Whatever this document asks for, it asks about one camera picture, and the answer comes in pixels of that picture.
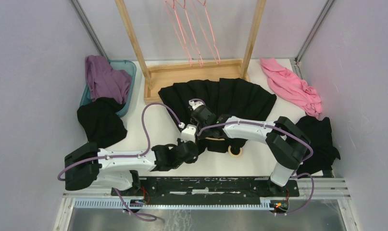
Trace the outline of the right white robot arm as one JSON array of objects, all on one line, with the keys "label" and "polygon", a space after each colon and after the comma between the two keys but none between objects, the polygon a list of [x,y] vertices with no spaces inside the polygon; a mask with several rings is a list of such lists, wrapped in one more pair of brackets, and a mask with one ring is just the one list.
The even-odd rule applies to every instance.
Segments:
[{"label": "right white robot arm", "polygon": [[267,189],[273,196],[287,190],[288,180],[312,157],[311,141],[290,119],[255,121],[224,114],[216,116],[201,101],[190,100],[191,117],[197,122],[197,138],[245,139],[266,144],[276,159]]}]

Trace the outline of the black pleated skirt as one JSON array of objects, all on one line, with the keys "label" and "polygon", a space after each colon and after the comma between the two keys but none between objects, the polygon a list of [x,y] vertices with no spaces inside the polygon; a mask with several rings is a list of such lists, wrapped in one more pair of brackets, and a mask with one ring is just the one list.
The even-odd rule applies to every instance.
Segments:
[{"label": "black pleated skirt", "polygon": [[210,111],[220,116],[228,114],[243,119],[265,121],[277,100],[260,85],[240,78],[222,78],[219,81],[192,80],[161,88],[161,101],[180,119],[191,122],[189,100],[200,99]]}]

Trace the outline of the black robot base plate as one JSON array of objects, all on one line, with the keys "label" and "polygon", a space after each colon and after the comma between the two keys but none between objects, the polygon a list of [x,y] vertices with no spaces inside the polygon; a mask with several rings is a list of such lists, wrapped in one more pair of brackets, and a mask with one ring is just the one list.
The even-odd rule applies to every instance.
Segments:
[{"label": "black robot base plate", "polygon": [[260,198],[300,195],[295,180],[280,187],[266,177],[140,177],[120,194],[149,205],[258,205]]}]

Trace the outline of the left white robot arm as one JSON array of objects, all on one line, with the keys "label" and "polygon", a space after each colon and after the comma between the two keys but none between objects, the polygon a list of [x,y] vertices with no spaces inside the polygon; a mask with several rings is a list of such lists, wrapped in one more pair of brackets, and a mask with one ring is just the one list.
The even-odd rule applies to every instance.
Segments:
[{"label": "left white robot arm", "polygon": [[140,171],[170,171],[183,163],[195,163],[199,156],[192,141],[156,145],[141,151],[107,151],[90,142],[64,158],[64,170],[58,180],[64,181],[67,191],[89,186],[116,188],[134,196],[141,190]]}]

